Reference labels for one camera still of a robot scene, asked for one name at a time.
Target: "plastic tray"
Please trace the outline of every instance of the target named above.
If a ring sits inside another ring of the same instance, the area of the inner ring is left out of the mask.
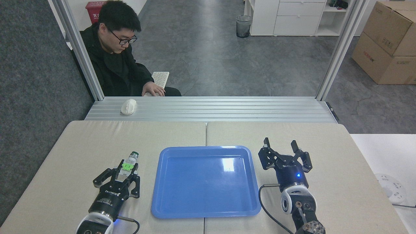
[[[250,150],[244,146],[164,149],[151,210],[165,219],[256,215],[260,203]]]

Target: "man's right hand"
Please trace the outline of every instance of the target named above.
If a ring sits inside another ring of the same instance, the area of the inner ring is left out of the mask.
[[[159,96],[164,97],[165,96],[165,89],[158,86],[152,81],[147,82],[143,85],[143,91],[141,92],[141,95],[144,96],[146,92],[149,92],[152,96],[156,96],[156,93],[159,94]]]

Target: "drawer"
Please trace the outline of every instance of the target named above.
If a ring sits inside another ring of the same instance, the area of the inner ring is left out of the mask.
[[[280,2],[327,2],[327,0],[281,0]]]
[[[320,16],[277,16],[275,35],[314,35]]]
[[[277,15],[321,16],[325,3],[320,2],[281,2]]]

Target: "computer mouse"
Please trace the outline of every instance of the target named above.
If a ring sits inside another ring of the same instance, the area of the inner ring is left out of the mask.
[[[123,115],[131,115],[134,113],[134,109],[136,108],[136,100],[128,99],[126,100],[123,105],[121,106],[121,113]]]

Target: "white table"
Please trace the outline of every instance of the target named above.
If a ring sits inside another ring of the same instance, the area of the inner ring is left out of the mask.
[[[402,205],[416,204],[416,134],[351,134],[374,174],[387,174],[406,189]],[[394,207],[410,234],[416,234],[416,209]]]

